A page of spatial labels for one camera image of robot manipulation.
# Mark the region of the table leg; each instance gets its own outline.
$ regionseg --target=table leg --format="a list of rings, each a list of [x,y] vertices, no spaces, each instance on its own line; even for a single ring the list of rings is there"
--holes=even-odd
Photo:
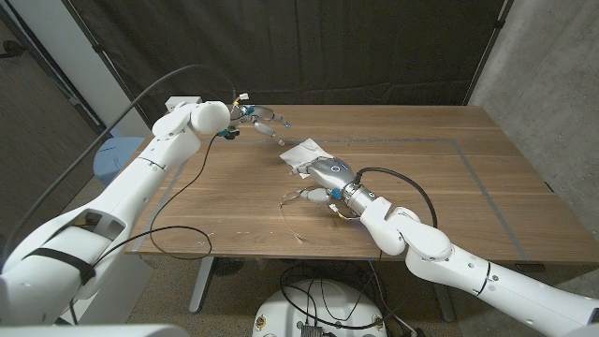
[[[199,310],[202,308],[204,295],[206,295],[206,290],[208,290],[208,282],[210,280],[213,261],[213,256],[206,256],[202,258],[202,261],[199,264],[194,293],[191,295],[191,301],[189,303],[189,311],[191,313],[199,313]]]
[[[453,310],[453,303],[449,298],[449,287],[439,284],[432,284],[434,293],[437,296],[439,307],[441,307],[441,316],[445,322],[453,322],[456,320],[456,313]]]

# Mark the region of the blue bin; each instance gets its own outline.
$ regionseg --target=blue bin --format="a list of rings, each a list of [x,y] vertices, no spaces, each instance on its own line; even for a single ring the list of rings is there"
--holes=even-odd
[[[143,142],[142,137],[119,137],[106,140],[95,153],[94,175],[108,185]]]

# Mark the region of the black strap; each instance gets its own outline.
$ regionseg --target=black strap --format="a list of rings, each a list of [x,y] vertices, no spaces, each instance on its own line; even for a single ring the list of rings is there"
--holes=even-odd
[[[44,256],[44,257],[49,257],[49,258],[53,258],[55,260],[59,260],[62,262],[65,262],[66,264],[69,264],[75,268],[77,268],[79,270],[79,274],[80,274],[80,278],[81,278],[81,284],[83,286],[85,286],[85,284],[92,279],[92,277],[95,276],[95,270],[94,267],[83,261],[82,259],[76,257],[76,256],[72,256],[70,254],[67,254],[65,252],[61,252],[61,251],[57,251],[57,250],[53,250],[50,248],[37,248],[35,251],[29,253],[25,258],[28,258],[29,256]]]

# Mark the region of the concrete wall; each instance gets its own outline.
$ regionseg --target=concrete wall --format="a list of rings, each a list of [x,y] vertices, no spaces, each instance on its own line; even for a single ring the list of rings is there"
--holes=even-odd
[[[599,240],[599,2],[517,0],[475,87],[483,107]]]

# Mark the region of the white cloth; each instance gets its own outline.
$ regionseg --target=white cloth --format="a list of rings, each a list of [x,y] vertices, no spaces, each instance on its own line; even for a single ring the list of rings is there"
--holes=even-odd
[[[324,156],[327,158],[332,158],[333,156],[328,154],[325,150],[323,150],[315,141],[312,139],[307,139],[300,143],[298,146],[295,146],[292,149],[289,149],[285,153],[279,155],[281,159],[283,159],[287,164],[289,164],[293,169],[309,163],[320,156]],[[299,174],[301,178],[306,178],[310,174]]]

